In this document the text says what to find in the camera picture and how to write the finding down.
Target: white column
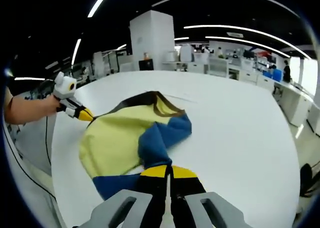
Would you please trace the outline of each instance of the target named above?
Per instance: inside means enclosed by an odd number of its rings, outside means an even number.
[[[303,72],[304,72],[304,66],[305,66],[305,63],[304,63],[304,59],[303,58],[300,58],[300,71],[299,71],[299,81],[298,81],[298,84],[302,84],[302,76],[303,76]]]
[[[102,52],[95,52],[93,54],[93,69],[94,69],[94,76],[96,79],[104,77],[106,74],[105,72],[105,63],[104,58],[102,57]]]
[[[320,62],[319,62],[319,58],[320,58],[320,46],[319,44],[317,44],[317,46],[315,46],[315,50],[316,50],[316,55],[318,58],[318,80],[317,80],[317,84],[316,84],[316,92],[315,92],[315,96],[314,96],[314,103],[320,107]]]
[[[154,70],[171,70],[163,64],[168,51],[175,50],[174,19],[172,16],[150,10],[130,21],[132,55],[135,69],[148,53]]]

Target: shirt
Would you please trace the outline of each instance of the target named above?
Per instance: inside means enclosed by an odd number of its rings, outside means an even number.
[[[291,76],[290,76],[290,67],[289,66],[285,66],[283,69],[283,80],[285,82],[290,82]]]

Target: white table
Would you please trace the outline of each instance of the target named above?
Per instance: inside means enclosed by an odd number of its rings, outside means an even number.
[[[100,115],[150,90],[184,108],[192,122],[192,135],[169,151],[174,165],[197,173],[207,191],[240,209],[252,227],[291,227],[299,201],[298,156],[268,91],[204,74],[143,71],[102,78],[75,96]],[[103,202],[78,158],[87,125],[59,113],[53,134],[53,186],[68,228],[86,222]]]
[[[275,83],[283,88],[279,103],[283,112],[292,125],[299,127],[306,121],[313,99],[289,83]]]

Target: cloth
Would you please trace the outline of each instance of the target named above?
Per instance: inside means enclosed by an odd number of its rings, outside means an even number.
[[[143,164],[171,165],[167,149],[188,137],[191,122],[159,92],[146,92],[95,117],[80,143],[79,158],[102,198],[131,190],[139,174],[124,175]]]

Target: cable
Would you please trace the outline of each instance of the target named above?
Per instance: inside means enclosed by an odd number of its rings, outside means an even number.
[[[316,165],[318,165],[320,163],[320,161],[318,161],[315,165],[313,165],[311,168],[315,167]]]
[[[33,183],[35,183],[38,187],[40,187],[40,188],[43,189],[45,192],[47,192],[50,196],[52,196],[52,198],[53,198],[55,201],[57,201],[57,200],[56,200],[56,197],[55,197],[54,195],[52,195],[52,193],[51,193],[50,191],[48,191],[46,188],[44,188],[44,187],[41,186],[38,182],[36,182],[34,179],[32,179],[32,178],[28,175],[28,173],[22,168],[21,164],[19,163],[19,161],[18,161],[18,159],[17,159],[17,157],[16,157],[16,155],[15,155],[15,153],[14,153],[14,151],[13,151],[11,145],[10,145],[10,142],[9,142],[9,140],[8,140],[8,137],[7,137],[7,134],[6,134],[6,131],[5,131],[5,128],[3,127],[3,125],[2,125],[2,128],[3,128],[3,133],[4,133],[4,135],[5,135],[5,138],[6,138],[6,142],[8,143],[8,145],[9,145],[9,147],[10,147],[10,150],[11,150],[13,156],[14,156],[14,159],[15,159],[15,161],[17,162],[17,164],[19,165],[19,167],[21,168],[21,170],[23,171],[23,173],[24,173],[31,181],[33,181]]]
[[[48,161],[51,166],[48,145],[47,145],[47,133],[48,133],[48,116],[46,116],[46,119],[45,119],[45,148],[46,148],[46,156],[48,157]]]

